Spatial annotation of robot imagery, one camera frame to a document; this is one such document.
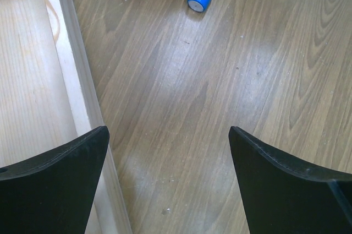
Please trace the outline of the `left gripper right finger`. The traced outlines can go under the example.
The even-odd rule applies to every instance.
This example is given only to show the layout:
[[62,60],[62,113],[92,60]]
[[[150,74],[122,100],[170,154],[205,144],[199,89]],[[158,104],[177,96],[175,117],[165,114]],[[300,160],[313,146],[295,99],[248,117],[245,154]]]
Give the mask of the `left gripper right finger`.
[[351,233],[351,174],[302,160],[239,127],[229,143],[250,233]]

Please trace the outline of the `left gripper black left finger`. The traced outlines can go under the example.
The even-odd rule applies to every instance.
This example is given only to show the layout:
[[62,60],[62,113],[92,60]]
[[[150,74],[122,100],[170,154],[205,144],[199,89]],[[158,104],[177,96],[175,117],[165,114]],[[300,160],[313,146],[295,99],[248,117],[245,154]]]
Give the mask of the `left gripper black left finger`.
[[106,126],[1,168],[1,233],[84,233],[109,143]]

